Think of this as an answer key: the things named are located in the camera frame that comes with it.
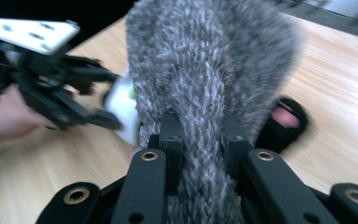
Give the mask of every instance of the black shoe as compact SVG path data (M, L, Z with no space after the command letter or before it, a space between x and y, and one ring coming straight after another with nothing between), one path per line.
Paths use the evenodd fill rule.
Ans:
M283 97L271 112L260 132L255 148L281 153L307 129L309 120L303 107L293 99Z

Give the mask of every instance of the table surface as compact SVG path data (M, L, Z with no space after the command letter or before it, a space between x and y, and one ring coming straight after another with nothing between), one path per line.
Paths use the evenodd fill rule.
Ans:
M310 126L282 156L304 183L328 193L336 183L358 184L358 37L294 20L303 45L282 94L305 107ZM128 65L125 20L72 53L100 59L122 73ZM97 87L98 94L76 97L78 102L101 107L107 86ZM93 125L68 132L40 128L0 144L0 223L35 223L54 194L69 184L107 186L126 174L133 150L115 133Z

